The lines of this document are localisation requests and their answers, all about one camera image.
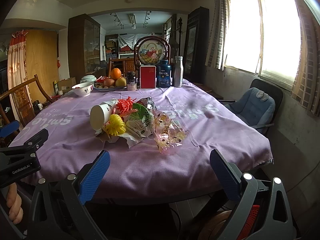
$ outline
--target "window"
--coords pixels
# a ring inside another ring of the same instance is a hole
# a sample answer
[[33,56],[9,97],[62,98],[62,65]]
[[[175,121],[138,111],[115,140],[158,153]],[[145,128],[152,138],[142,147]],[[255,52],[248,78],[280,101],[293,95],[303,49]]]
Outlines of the window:
[[165,34],[165,40],[166,40],[167,42],[169,42],[170,33],[171,33],[171,27],[167,30],[167,33]]
[[291,90],[301,46],[294,0],[231,0],[226,39],[226,66]]
[[261,52],[258,0],[231,0],[226,65],[255,73]]

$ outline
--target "fruit basket painting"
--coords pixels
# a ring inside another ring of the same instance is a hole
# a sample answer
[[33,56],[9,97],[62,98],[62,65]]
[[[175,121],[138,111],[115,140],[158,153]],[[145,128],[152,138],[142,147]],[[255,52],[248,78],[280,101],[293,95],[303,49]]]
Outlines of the fruit basket painting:
[[165,49],[158,41],[145,41],[141,44],[138,53],[143,64],[157,65],[164,59]]

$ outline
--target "snack wrapper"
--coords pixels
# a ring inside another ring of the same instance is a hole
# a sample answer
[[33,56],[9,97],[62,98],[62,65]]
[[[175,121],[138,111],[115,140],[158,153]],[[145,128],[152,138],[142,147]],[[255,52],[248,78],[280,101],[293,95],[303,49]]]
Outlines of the snack wrapper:
[[[114,110],[118,100],[113,99],[103,103],[109,104]],[[101,141],[108,141],[109,143],[115,143],[119,137],[123,137],[127,140],[127,144],[130,148],[141,142],[143,138],[151,135],[150,110],[156,109],[152,98],[140,99],[137,103],[133,103],[132,109],[137,109],[138,111],[124,117],[124,122],[126,124],[125,133],[118,136],[111,136],[103,130],[100,130],[97,132],[97,137],[100,138]]]
[[180,123],[171,119],[167,114],[151,109],[152,134],[161,153],[170,147],[182,145],[182,140],[187,136],[188,131],[184,130]]

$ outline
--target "human hand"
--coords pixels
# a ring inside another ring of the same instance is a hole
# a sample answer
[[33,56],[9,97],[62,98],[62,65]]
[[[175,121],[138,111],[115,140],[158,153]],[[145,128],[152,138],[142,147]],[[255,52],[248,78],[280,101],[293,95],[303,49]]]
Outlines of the human hand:
[[9,186],[6,200],[7,206],[10,208],[9,219],[16,225],[22,220],[23,210],[21,208],[21,197],[17,193],[17,185],[15,183]]

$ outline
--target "blue bottle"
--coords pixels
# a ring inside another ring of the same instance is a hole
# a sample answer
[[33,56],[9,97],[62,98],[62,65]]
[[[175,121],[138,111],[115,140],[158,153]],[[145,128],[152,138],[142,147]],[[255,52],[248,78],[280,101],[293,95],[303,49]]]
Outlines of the blue bottle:
[[157,87],[168,88],[170,87],[171,66],[167,60],[160,60],[157,65]]

